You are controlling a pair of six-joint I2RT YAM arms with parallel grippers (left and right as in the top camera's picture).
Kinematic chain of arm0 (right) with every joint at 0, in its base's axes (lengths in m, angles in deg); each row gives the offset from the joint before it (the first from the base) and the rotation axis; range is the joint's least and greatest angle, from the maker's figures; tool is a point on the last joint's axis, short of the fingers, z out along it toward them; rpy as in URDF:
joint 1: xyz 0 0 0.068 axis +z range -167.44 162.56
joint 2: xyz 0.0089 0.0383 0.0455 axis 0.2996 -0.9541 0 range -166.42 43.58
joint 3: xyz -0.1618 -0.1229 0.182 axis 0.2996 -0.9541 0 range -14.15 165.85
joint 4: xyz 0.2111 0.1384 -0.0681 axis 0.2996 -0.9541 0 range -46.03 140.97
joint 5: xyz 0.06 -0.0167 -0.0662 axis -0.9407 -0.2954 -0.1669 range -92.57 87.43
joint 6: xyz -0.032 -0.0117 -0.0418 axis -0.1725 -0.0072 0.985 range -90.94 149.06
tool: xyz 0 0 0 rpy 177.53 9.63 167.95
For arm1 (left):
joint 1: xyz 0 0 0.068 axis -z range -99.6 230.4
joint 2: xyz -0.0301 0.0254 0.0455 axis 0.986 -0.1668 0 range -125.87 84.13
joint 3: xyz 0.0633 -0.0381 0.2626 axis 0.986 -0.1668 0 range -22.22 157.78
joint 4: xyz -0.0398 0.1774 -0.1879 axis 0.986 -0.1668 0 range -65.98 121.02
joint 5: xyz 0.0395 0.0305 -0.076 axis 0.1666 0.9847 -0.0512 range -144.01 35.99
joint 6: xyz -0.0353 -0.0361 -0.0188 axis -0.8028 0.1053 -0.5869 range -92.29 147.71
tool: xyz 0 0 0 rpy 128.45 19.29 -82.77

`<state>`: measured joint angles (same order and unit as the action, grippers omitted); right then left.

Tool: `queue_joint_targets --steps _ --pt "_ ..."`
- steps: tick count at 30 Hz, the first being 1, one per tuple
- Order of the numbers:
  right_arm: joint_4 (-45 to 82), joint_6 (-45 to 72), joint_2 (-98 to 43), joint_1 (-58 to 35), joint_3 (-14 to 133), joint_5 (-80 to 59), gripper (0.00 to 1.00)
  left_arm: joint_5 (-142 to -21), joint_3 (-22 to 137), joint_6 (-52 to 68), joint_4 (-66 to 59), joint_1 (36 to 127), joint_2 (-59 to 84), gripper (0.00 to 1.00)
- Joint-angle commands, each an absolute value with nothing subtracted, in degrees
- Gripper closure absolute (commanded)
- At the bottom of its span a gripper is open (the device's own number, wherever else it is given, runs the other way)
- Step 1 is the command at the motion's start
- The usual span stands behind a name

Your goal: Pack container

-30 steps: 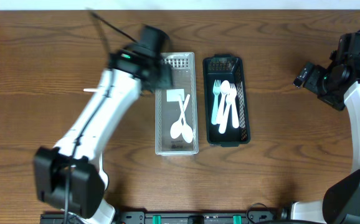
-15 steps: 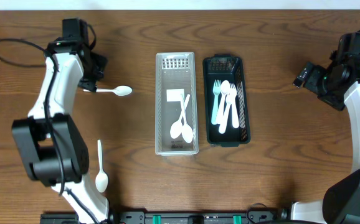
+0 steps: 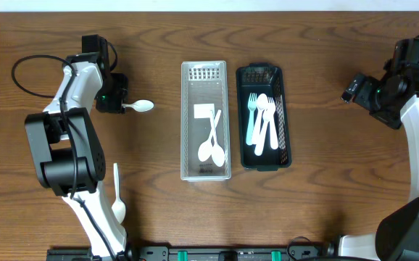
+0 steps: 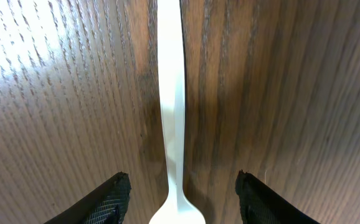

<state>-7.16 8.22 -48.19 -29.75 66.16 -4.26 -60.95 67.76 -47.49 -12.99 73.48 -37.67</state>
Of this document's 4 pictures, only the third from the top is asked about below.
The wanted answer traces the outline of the white plastic spoon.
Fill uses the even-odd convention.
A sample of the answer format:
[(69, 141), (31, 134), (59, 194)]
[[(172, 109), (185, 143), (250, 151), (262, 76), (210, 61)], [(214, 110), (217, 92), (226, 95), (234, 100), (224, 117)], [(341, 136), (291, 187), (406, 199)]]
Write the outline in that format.
[(212, 139), (214, 140), (214, 144), (212, 145), (211, 157), (212, 157), (213, 162), (218, 167), (222, 167), (224, 165), (224, 162), (225, 162), (225, 152), (217, 141), (217, 133), (216, 133), (216, 128), (217, 128), (218, 120), (220, 118), (220, 114), (221, 114), (221, 110), (219, 109), (216, 112), (216, 115), (214, 117), (210, 118), (211, 128), (212, 128), (210, 135), (211, 135)]
[(121, 224), (125, 219), (126, 206), (120, 197), (120, 172), (117, 163), (113, 164), (113, 176), (115, 183), (115, 201), (112, 204), (112, 211), (118, 223)]
[(147, 112), (154, 108), (154, 103), (146, 99), (140, 99), (140, 100), (135, 101), (132, 104), (122, 103), (122, 106), (124, 108), (131, 108), (137, 112)]
[(260, 128), (261, 128), (261, 119), (262, 113), (267, 107), (267, 96), (265, 94), (260, 94), (257, 97), (257, 117), (254, 122), (253, 134), (252, 134), (252, 144), (257, 144), (260, 137)]
[(212, 139), (210, 134), (208, 139), (200, 145), (198, 150), (198, 158), (201, 162), (205, 162), (211, 157), (212, 145), (214, 144), (214, 140)]

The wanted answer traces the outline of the white plastic fork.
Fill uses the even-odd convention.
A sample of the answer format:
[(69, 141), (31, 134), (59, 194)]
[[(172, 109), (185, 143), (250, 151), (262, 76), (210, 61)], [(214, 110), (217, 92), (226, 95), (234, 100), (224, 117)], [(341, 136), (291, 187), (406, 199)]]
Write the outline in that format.
[(270, 114), (269, 128), (270, 128), (270, 147), (272, 150), (278, 149), (278, 135), (275, 129), (275, 102), (272, 97), (268, 98), (268, 112)]
[(254, 153), (256, 156), (261, 156), (263, 153), (264, 146), (265, 146), (265, 137), (267, 133), (267, 127), (270, 122), (270, 118), (271, 118), (270, 110), (266, 109), (262, 115), (263, 123), (262, 123), (261, 131), (260, 131), (260, 136), (258, 138), (257, 144), (254, 149)]

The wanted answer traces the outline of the black plastic basket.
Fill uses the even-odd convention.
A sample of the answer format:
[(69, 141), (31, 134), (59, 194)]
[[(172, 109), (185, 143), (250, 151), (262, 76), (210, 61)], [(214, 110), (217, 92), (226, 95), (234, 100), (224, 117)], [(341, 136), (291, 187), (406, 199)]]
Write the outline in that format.
[[(247, 169), (257, 169), (258, 171), (276, 171), (280, 167), (288, 167), (292, 162), (292, 158), (281, 68), (269, 63), (251, 63), (246, 67), (237, 69), (236, 82), (242, 166)], [(248, 146), (245, 142), (249, 120), (247, 103), (250, 93), (256, 93), (257, 96), (265, 94), (267, 96), (267, 107), (269, 97), (272, 97), (275, 102), (274, 120), (278, 135), (278, 149), (272, 150), (270, 147), (270, 128), (268, 124), (265, 146), (261, 156), (256, 156), (254, 153), (256, 144)]]

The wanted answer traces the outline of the pale green plastic fork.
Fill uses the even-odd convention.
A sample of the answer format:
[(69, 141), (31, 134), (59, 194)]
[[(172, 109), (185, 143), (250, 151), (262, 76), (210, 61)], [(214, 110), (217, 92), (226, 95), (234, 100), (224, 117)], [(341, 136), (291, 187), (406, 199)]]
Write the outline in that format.
[(249, 100), (247, 103), (249, 110), (249, 120), (246, 129), (246, 139), (245, 142), (248, 146), (252, 145), (252, 134), (254, 130), (254, 111), (257, 108), (257, 95), (256, 93), (250, 93)]

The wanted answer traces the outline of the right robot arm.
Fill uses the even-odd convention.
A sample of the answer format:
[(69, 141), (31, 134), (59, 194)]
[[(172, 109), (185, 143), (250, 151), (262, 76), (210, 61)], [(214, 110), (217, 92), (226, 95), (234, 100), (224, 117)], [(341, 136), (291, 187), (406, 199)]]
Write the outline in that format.
[(419, 72), (380, 81), (357, 75), (342, 95), (393, 129), (405, 129), (410, 157), (410, 195), (405, 206), (384, 218), (375, 233), (342, 236), (338, 260), (419, 260)]

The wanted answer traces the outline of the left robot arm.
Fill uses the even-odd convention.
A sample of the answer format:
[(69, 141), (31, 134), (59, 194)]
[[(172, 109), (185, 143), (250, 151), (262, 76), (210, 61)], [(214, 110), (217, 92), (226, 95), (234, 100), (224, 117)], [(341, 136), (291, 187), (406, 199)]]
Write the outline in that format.
[(109, 56), (88, 51), (62, 60), (63, 80), (25, 130), (39, 183), (73, 210), (91, 244), (87, 260), (132, 260), (127, 232), (104, 190), (106, 160), (90, 118), (94, 102), (109, 101)]

